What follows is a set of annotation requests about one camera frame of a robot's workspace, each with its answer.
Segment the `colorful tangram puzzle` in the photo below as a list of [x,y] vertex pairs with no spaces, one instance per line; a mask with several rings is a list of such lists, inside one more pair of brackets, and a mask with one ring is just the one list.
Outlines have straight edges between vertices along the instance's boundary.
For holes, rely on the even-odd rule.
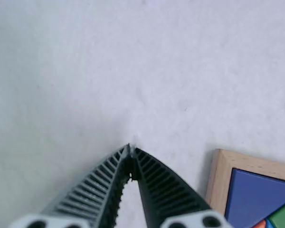
[[285,228],[285,165],[217,150],[207,201],[235,228]]

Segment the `wooden frame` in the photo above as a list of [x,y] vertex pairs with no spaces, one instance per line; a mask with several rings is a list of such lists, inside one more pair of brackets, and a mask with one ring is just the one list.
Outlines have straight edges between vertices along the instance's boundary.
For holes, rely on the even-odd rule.
[[206,201],[223,215],[233,168],[285,180],[285,164],[217,149],[212,160]]

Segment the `white fabric surface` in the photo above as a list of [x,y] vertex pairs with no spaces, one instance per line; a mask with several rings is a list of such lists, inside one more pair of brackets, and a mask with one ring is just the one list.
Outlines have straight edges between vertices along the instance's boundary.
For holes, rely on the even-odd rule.
[[285,1],[0,0],[0,228],[128,142],[202,196],[215,148],[285,162]]

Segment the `blue puzzle piece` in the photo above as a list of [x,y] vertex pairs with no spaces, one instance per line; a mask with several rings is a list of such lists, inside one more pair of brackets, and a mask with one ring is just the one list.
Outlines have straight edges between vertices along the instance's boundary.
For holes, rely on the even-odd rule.
[[266,228],[274,228],[274,226],[271,224],[271,222],[266,219]]
[[285,204],[285,181],[233,169],[225,217],[235,228],[251,228]]

